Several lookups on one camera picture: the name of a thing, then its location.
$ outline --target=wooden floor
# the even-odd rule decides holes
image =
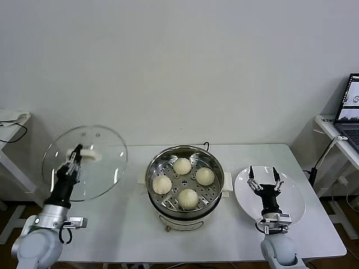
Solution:
[[[337,200],[340,204],[341,208],[343,209],[344,213],[347,215],[348,219],[352,223],[352,225],[355,227],[357,232],[359,233],[359,214],[353,211],[346,203],[346,200]],[[7,221],[11,217],[12,213],[14,212],[16,205],[13,203],[6,203],[8,205],[7,211],[0,211],[0,231],[3,230],[5,225],[7,224]],[[327,211],[328,214],[332,214],[332,210],[329,207],[328,203],[326,201],[322,201],[322,204]],[[22,218],[27,218],[31,215],[36,215],[40,211],[40,208],[35,205],[29,205],[26,207],[26,210],[24,214],[22,215]],[[344,244],[347,248],[349,248],[357,257],[359,257],[359,240],[350,240],[348,236],[346,235],[345,231],[343,230],[341,225],[335,225],[335,228],[342,238]],[[8,242],[5,245],[0,245],[0,268],[9,268],[13,269],[16,268],[17,260],[11,258],[10,251],[11,247],[16,240],[17,237],[19,237],[21,233],[21,229],[15,229],[11,237],[9,238]],[[101,264],[94,265],[96,268],[102,268]],[[171,265],[153,265],[152,269],[166,269]],[[312,261],[312,264],[307,263],[308,268],[312,269],[334,269],[334,268],[340,268],[340,269],[349,269],[349,268],[359,268],[359,260],[357,260],[349,251],[347,252],[347,255],[339,258],[331,258],[331,259],[317,259]],[[269,265],[266,262],[241,262],[241,263],[201,263],[199,265],[182,265],[178,266],[176,268],[180,269],[202,269],[204,267],[208,267],[208,269],[234,269],[236,267],[237,269],[269,269]],[[52,269],[74,269],[71,265],[68,265],[66,263],[57,263],[54,266],[51,267]],[[109,269],[118,269],[121,268],[120,264],[111,264],[108,266]]]

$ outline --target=black cable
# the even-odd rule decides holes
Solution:
[[[25,129],[25,133],[22,134],[22,136],[20,136],[18,139],[14,140],[14,141],[5,141],[5,140],[1,140],[0,139],[0,142],[4,142],[4,143],[15,143],[17,141],[19,141],[20,139],[22,139],[24,137],[24,135],[26,135],[27,133],[27,128],[21,124],[18,124],[17,122],[14,122],[14,124],[16,125],[19,125],[20,127],[24,128]]]
[[[312,262],[309,262],[309,264],[314,267],[314,269],[318,269]]]
[[[69,225],[69,224],[71,224],[71,223],[68,223],[67,221],[64,221],[64,222],[61,224],[61,226],[60,226],[60,230],[58,231],[58,240],[60,240],[61,244],[64,244],[64,245],[68,245],[68,244],[70,244],[71,241],[72,241],[72,231],[71,231],[71,229],[69,229],[69,228],[66,228],[67,231],[68,231],[68,234],[69,234],[69,236],[70,236],[69,240],[68,240],[67,242],[65,242],[65,241],[62,239],[63,227],[64,227],[65,225]]]
[[[258,231],[260,231],[262,234],[265,234],[264,231],[262,231],[261,229],[259,229],[257,223],[255,224],[255,226],[256,226],[256,229],[257,229]],[[280,227],[280,230],[279,230],[279,231],[270,231],[270,232],[269,232],[269,235],[280,234],[282,231],[283,231],[283,227]]]
[[[332,142],[334,141],[336,137],[334,137],[331,142],[328,144],[328,146],[325,148],[325,150],[323,151],[323,154],[319,157],[318,161],[316,162],[316,164],[314,165],[314,168],[316,169],[316,166],[318,165],[318,163],[320,162],[321,158],[323,158],[324,154],[326,153],[326,150],[330,147],[330,144],[332,144]]]
[[[208,141],[206,141],[206,142],[204,142],[204,146],[207,144],[207,149],[206,149],[206,151],[208,151],[209,150],[209,142]]]

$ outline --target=stainless steel pot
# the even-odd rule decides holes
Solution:
[[[192,169],[186,175],[173,170],[178,158],[187,158]],[[196,181],[196,172],[202,167],[210,168],[215,175],[212,185],[202,186]],[[166,175],[172,181],[172,189],[164,195],[152,189],[152,180]],[[215,209],[222,195],[224,172],[219,161],[209,152],[193,146],[175,146],[165,149],[155,156],[147,167],[146,186],[154,207],[163,215],[175,220],[196,220]],[[178,194],[184,189],[193,189],[199,196],[199,203],[193,210],[184,210],[178,204]]]

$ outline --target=table leg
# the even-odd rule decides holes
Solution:
[[[355,231],[352,224],[347,219],[346,215],[344,214],[343,210],[339,206],[337,202],[328,202],[329,206],[334,211],[334,215],[329,215],[330,220],[333,224],[342,224],[344,230],[346,231],[348,237],[352,240],[359,239],[357,232]]]
[[[6,244],[14,228],[24,227],[26,219],[21,219],[21,215],[24,212],[26,206],[18,206],[9,221],[7,222],[5,228],[2,230],[0,235],[0,245]]]
[[[37,186],[9,159],[9,157],[0,151],[0,163],[17,179],[15,182],[20,188],[25,189],[25,193],[30,195],[31,199],[40,207],[43,207],[44,197]]]
[[[340,158],[320,179],[318,179],[314,184],[314,191],[318,198],[322,197],[350,166],[350,161]]]

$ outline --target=white table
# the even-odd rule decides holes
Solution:
[[[340,136],[339,131],[334,127],[334,115],[318,115],[315,117],[315,122],[319,127],[328,135],[330,139]],[[340,141],[335,144],[346,158],[339,159],[330,170],[327,171],[321,178],[317,178],[314,184],[314,190],[318,197],[326,193],[330,187],[337,181],[337,179],[344,174],[344,172],[353,165],[359,170],[359,154],[349,144],[348,141]],[[352,207],[357,206],[359,203],[359,196],[355,198],[350,204]],[[344,230],[350,239],[355,240],[359,235],[351,225],[343,210],[337,202],[329,202],[329,206],[333,209],[334,215],[330,215],[330,219],[334,224],[342,224]]]
[[[165,263],[261,261],[263,235],[241,209],[234,193],[223,198],[209,222],[190,232],[165,232],[146,192],[137,184],[149,161],[168,146],[130,146],[125,175],[107,194],[72,203],[69,216],[89,219],[86,229],[73,232],[59,261],[103,263]],[[275,166],[293,178],[306,201],[302,220],[289,229],[303,258],[336,257],[346,248],[286,145],[212,145],[224,171],[233,179],[249,165]]]

